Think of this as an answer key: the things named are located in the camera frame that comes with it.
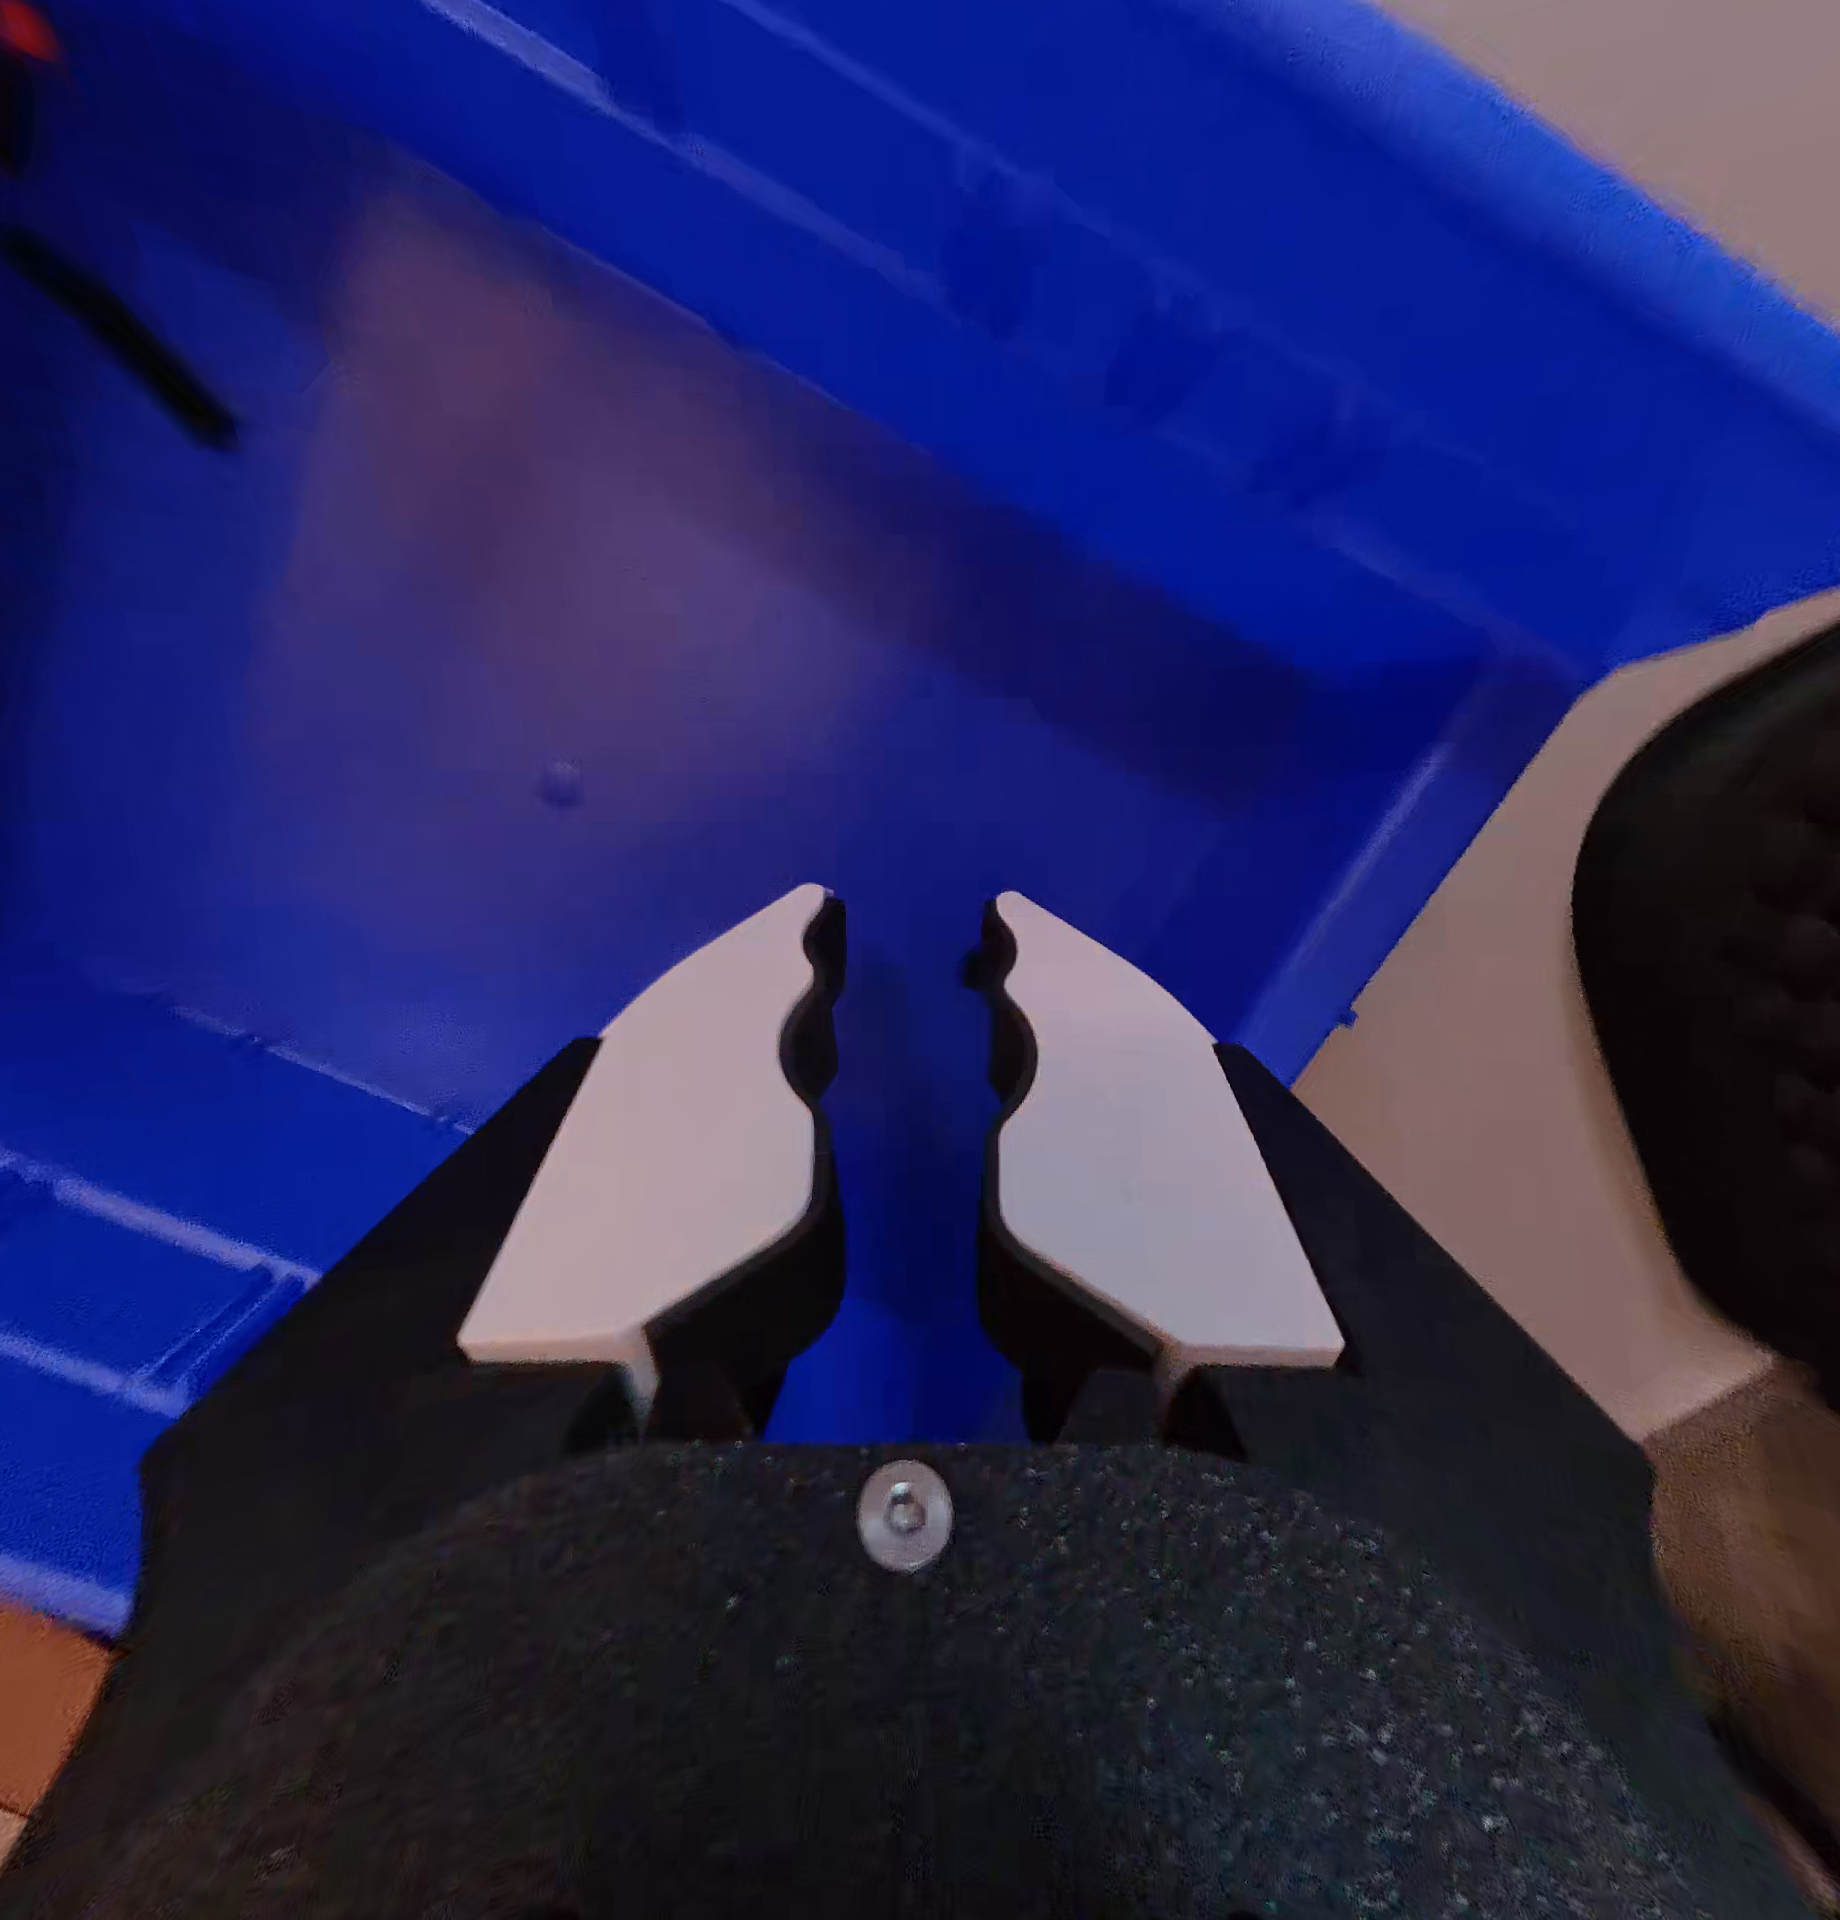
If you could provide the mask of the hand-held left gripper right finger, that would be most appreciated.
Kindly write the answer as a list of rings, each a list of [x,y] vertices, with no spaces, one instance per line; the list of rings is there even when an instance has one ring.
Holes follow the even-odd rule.
[[[1333,1369],[1349,1344],[1209,1028],[1026,895],[980,912],[978,994],[978,1307],[1026,1419],[1068,1419],[1097,1375],[1170,1408],[1203,1369]]]

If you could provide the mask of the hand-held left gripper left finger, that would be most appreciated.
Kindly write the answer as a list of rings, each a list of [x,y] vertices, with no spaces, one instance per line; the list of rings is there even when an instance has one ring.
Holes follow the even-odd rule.
[[[480,1367],[600,1362],[653,1408],[683,1324],[815,1208],[815,1098],[786,1024],[815,1004],[827,887],[792,887],[649,981],[600,1032],[456,1334]]]

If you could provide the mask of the blue plastic bin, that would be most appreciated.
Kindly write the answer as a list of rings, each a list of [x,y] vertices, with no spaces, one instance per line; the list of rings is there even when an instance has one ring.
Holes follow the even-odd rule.
[[[1021,1439],[961,958],[1286,1084],[1577,698],[1840,589],[1840,337],[1365,4],[0,4],[0,1596],[565,1040],[845,905],[786,1442]]]

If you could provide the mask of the black stick part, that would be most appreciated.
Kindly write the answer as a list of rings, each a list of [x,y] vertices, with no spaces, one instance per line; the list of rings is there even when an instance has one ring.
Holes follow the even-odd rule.
[[[15,221],[0,221],[0,264],[71,316],[199,448],[236,451],[232,409],[101,279]]]

